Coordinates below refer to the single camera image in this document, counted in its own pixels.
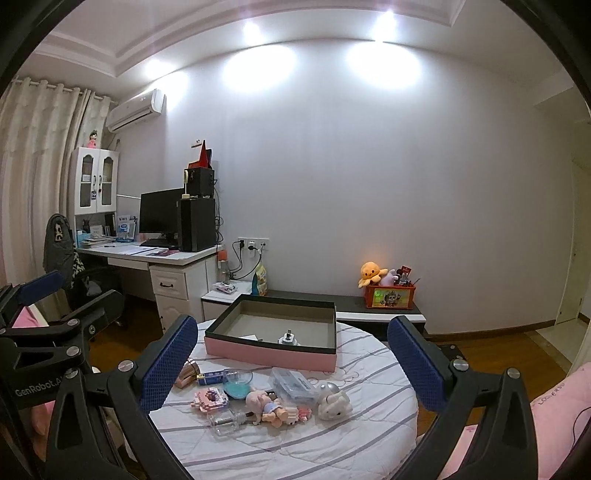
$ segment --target air conditioner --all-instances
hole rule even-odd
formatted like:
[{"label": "air conditioner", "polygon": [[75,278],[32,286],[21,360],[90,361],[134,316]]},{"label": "air conditioner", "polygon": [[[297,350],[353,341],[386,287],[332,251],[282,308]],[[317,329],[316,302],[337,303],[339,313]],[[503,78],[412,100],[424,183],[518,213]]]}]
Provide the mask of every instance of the air conditioner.
[{"label": "air conditioner", "polygon": [[107,116],[106,126],[109,132],[120,132],[129,125],[160,115],[163,104],[162,90],[141,93],[113,108]]}]

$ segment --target computer tower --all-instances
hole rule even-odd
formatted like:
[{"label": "computer tower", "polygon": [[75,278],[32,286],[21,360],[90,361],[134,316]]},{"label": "computer tower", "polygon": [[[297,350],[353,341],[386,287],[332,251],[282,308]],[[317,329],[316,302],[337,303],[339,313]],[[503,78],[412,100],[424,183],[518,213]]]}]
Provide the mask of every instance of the computer tower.
[{"label": "computer tower", "polygon": [[178,249],[199,252],[215,246],[216,201],[194,197],[177,202]]},{"label": "computer tower", "polygon": [[213,197],[214,175],[211,168],[188,168],[187,193],[191,197]]}]

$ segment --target curtain rod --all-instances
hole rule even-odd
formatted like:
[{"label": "curtain rod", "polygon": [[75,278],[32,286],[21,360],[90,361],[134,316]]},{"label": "curtain rod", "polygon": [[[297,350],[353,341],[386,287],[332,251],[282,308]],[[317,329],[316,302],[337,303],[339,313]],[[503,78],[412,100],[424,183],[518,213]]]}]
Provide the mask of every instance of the curtain rod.
[{"label": "curtain rod", "polygon": [[[22,82],[23,82],[23,80],[21,80],[21,79],[12,79],[12,80],[11,80],[11,82],[12,82],[12,83],[22,83]],[[40,84],[41,84],[41,82],[34,82],[33,80],[31,80],[31,81],[29,82],[29,85],[40,85]],[[48,83],[48,84],[47,84],[47,88],[57,88],[57,85],[50,85],[50,84]],[[64,92],[73,92],[73,91],[74,91],[74,90],[73,90],[73,89],[71,89],[71,88],[66,88],[66,87],[64,87]],[[83,89],[81,89],[78,95],[83,95],[83,94],[84,94],[84,91],[83,91]],[[104,96],[100,97],[100,96],[98,96],[98,95],[96,95],[96,94],[95,94],[95,98],[96,98],[97,100],[103,100],[105,97],[104,97]]]}]

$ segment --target blue gripper pad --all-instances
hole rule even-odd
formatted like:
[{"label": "blue gripper pad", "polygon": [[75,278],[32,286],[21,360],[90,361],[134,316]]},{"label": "blue gripper pad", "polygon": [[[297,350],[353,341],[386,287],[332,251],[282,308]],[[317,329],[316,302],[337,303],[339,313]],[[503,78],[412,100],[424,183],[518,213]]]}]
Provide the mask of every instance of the blue gripper pad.
[{"label": "blue gripper pad", "polygon": [[139,404],[144,413],[162,407],[197,344],[198,334],[195,319],[181,315],[160,340],[148,345],[142,353],[138,359],[134,383],[139,383]]},{"label": "blue gripper pad", "polygon": [[445,379],[423,349],[428,346],[427,341],[422,337],[420,340],[415,339],[409,329],[414,329],[414,326],[406,317],[396,317],[390,321],[388,325],[390,350],[400,362],[423,406],[427,410],[441,413],[447,404]]},{"label": "blue gripper pad", "polygon": [[33,305],[41,299],[57,292],[64,284],[64,277],[57,270],[21,285],[18,292],[20,305]]}]

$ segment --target ceiling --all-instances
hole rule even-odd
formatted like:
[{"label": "ceiling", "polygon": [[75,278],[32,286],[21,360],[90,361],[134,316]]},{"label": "ceiling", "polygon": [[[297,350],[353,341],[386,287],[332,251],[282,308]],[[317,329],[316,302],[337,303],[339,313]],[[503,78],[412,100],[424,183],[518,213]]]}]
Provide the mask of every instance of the ceiling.
[{"label": "ceiling", "polygon": [[373,40],[394,11],[385,41],[459,57],[533,89],[561,65],[500,0],[85,0],[38,46],[20,76],[47,78],[124,98],[163,73],[262,43],[309,38]]}]

